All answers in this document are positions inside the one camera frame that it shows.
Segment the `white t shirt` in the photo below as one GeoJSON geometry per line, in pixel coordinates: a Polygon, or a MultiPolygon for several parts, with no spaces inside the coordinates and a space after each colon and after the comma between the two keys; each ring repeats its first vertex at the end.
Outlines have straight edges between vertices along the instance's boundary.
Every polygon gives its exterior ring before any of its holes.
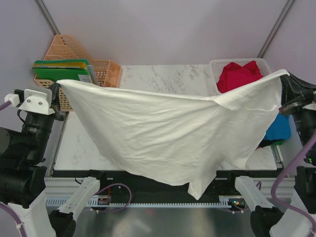
{"type": "Polygon", "coordinates": [[[89,138],[64,150],[79,154],[70,166],[107,165],[171,186],[187,185],[199,200],[228,164],[245,169],[281,108],[278,70],[255,82],[213,96],[100,87],[63,79],[58,83],[89,138]]]}

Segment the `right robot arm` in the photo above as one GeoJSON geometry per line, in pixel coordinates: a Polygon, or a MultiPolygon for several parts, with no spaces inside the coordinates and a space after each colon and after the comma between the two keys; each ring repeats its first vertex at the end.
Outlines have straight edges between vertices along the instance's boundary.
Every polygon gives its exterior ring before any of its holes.
{"type": "Polygon", "coordinates": [[[316,235],[316,86],[291,73],[280,77],[280,112],[292,115],[302,150],[278,175],[271,188],[272,199],[286,208],[281,212],[260,192],[260,185],[247,176],[226,182],[227,191],[240,193],[251,211],[250,224],[257,237],[314,237],[316,235]],[[277,197],[277,188],[296,170],[291,203],[277,197]]]}

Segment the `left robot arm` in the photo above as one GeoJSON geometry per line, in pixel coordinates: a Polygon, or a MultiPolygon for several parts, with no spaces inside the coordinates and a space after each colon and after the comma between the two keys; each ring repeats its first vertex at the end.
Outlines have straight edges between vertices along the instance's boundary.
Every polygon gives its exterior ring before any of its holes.
{"type": "Polygon", "coordinates": [[[108,190],[101,171],[90,170],[75,193],[48,213],[45,204],[44,153],[53,123],[63,121],[60,86],[15,90],[6,95],[1,109],[16,107],[26,112],[21,131],[0,130],[0,207],[17,224],[23,237],[71,237],[88,201],[108,190]]]}

